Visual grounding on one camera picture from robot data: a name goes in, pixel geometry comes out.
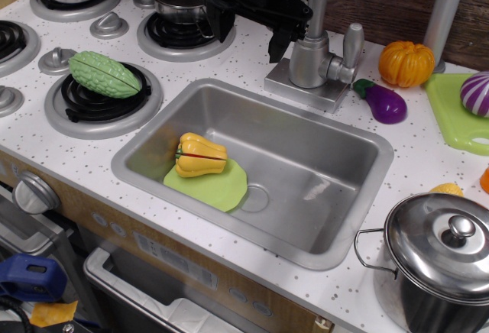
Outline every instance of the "pot handle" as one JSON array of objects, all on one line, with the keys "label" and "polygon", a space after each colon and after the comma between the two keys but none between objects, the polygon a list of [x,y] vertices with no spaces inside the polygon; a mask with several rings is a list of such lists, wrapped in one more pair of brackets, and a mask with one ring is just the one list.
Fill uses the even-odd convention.
[{"label": "pot handle", "polygon": [[[206,16],[206,20],[207,20],[207,22],[209,22],[209,19],[207,18],[207,13],[206,13],[206,11],[204,10],[204,7],[200,6],[199,11],[200,11],[200,13],[201,13],[201,14],[203,14],[204,16]],[[199,29],[199,33],[200,33],[200,36],[201,36],[201,37],[203,37],[203,38],[205,38],[205,39],[212,39],[212,38],[214,37],[214,34],[212,34],[212,35],[206,35],[206,34],[204,33],[204,31],[202,30],[202,28],[200,27],[199,22],[198,22],[198,21],[197,21],[195,18],[194,18],[193,20],[194,20],[194,22],[195,22],[195,24],[196,24],[196,26],[197,26],[197,29]]]},{"label": "pot handle", "polygon": [[386,268],[386,267],[372,266],[370,264],[367,264],[363,260],[363,258],[361,257],[360,252],[358,251],[358,239],[360,238],[361,234],[367,234],[370,232],[382,232],[382,231],[384,231],[383,228],[369,228],[368,230],[358,231],[356,236],[355,236],[355,243],[354,243],[355,254],[357,254],[357,258],[360,261],[362,266],[367,267],[367,268],[371,268],[372,270],[386,270],[387,272],[392,272],[392,273],[394,273],[394,279],[396,279],[397,278],[397,270],[392,270],[392,269]]}]

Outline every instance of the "white speckled countertop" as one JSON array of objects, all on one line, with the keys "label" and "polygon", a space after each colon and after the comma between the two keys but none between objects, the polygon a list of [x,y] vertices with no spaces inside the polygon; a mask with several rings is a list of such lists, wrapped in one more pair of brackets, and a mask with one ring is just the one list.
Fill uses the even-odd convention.
[{"label": "white speckled countertop", "polygon": [[[89,26],[95,19],[76,23],[44,21],[31,12],[29,0],[18,0],[0,10],[0,20],[27,24],[39,34],[41,41],[40,53],[34,61],[0,79],[0,85],[20,89],[25,96],[25,103],[17,112],[0,118],[0,149],[108,202],[351,331],[401,331],[379,306],[374,295],[373,273],[360,265],[353,248],[333,270],[318,272],[298,267],[118,180],[111,171],[111,159],[138,131],[112,139],[88,141],[67,137],[52,129],[44,115],[44,97],[59,76],[41,73],[37,62],[55,47],[94,50],[145,67],[163,87],[163,106],[190,82],[206,77],[300,106],[264,91],[264,77],[274,67],[268,63],[270,32],[265,27],[237,18],[234,42],[217,57],[195,63],[168,63],[148,56],[136,44],[138,25],[152,10],[135,7],[132,0],[121,0],[114,11],[128,21],[129,32],[114,40],[97,40],[89,33]],[[341,56],[342,35],[330,34],[330,40],[331,50]],[[358,78],[379,81],[377,61],[382,48],[365,44]],[[290,50],[286,53],[286,57],[289,56]],[[446,72],[474,71],[448,64]],[[367,103],[353,92],[348,93],[334,115],[303,106],[305,110],[377,133],[388,139],[395,150],[393,163],[363,228],[382,227],[387,213],[401,199],[428,191],[440,183],[457,183],[466,197],[489,205],[489,195],[478,183],[488,158],[445,144],[423,89],[397,89],[397,92],[406,100],[409,116],[395,125],[376,122]],[[362,253],[374,261],[382,236],[365,238],[370,240],[362,245]]]}]

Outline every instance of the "toy food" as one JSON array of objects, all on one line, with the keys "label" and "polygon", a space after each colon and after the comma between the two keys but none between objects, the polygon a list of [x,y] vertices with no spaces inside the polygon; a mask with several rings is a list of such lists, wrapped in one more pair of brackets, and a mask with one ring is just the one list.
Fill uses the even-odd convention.
[{"label": "toy food", "polygon": [[395,91],[377,85],[368,79],[359,79],[353,84],[362,99],[372,110],[372,115],[380,123],[394,124],[406,119],[407,105]]},{"label": "toy food", "polygon": [[220,174],[228,159],[226,147],[198,134],[188,132],[180,137],[175,155],[175,170],[183,178]]},{"label": "toy food", "polygon": [[418,86],[435,68],[435,56],[428,47],[411,41],[394,41],[382,50],[379,72],[383,79],[400,87]]},{"label": "toy food", "polygon": [[461,197],[464,196],[464,193],[462,192],[461,188],[455,183],[440,184],[439,186],[436,186],[435,188],[431,189],[430,192],[448,193],[448,194],[453,194],[455,196],[461,196]]},{"label": "toy food", "polygon": [[484,171],[482,174],[479,183],[481,184],[481,188],[486,192],[489,193],[489,167]]},{"label": "toy food", "polygon": [[68,63],[75,81],[98,94],[124,99],[137,94],[141,89],[133,72],[101,54],[80,52],[71,57]]},{"label": "toy food", "polygon": [[475,73],[460,88],[461,103],[480,117],[489,118],[489,71]]}]

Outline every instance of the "sink drain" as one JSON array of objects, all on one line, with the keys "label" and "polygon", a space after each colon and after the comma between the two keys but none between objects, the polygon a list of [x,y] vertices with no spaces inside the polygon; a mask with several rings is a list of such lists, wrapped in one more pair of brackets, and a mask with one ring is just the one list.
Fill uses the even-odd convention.
[{"label": "sink drain", "polygon": [[248,194],[241,209],[246,212],[259,212],[268,205],[268,193],[261,186],[248,185]]}]

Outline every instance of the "faucet handle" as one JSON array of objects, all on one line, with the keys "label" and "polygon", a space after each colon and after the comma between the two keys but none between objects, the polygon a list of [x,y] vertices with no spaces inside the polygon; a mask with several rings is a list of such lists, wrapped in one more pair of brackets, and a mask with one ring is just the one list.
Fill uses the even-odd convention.
[{"label": "faucet handle", "polygon": [[343,38],[343,61],[346,68],[355,68],[358,65],[364,42],[364,28],[361,24],[350,24]]},{"label": "faucet handle", "polygon": [[319,75],[350,84],[357,76],[357,65],[364,48],[364,28],[358,22],[350,24],[343,38],[343,58],[332,54],[329,65],[319,68]]}]

